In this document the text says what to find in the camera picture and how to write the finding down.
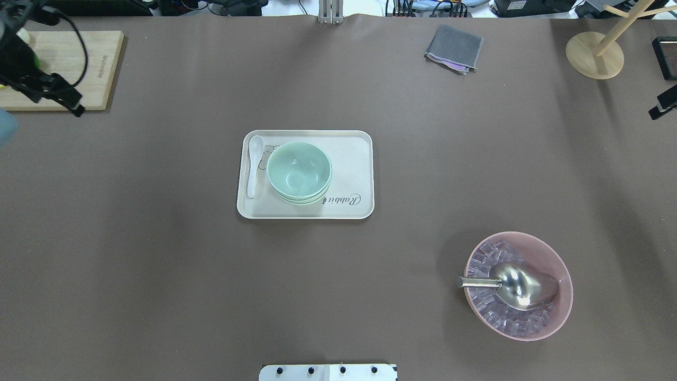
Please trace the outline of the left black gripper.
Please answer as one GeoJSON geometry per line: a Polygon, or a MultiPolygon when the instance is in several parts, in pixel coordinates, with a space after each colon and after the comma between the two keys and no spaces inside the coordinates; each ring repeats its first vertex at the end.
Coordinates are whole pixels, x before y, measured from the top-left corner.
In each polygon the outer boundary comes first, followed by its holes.
{"type": "Polygon", "coordinates": [[[2,37],[2,85],[39,102],[43,97],[65,107],[75,117],[80,117],[85,107],[80,103],[82,94],[59,74],[46,74],[37,70],[32,49],[19,37],[2,37]]]}

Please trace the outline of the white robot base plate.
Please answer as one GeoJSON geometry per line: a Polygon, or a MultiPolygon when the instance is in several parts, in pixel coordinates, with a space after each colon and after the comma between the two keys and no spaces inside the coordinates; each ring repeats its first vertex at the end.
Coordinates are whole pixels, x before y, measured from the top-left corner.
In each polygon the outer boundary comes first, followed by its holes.
{"type": "Polygon", "coordinates": [[[263,366],[259,380],[398,380],[397,366],[379,362],[263,366]]]}

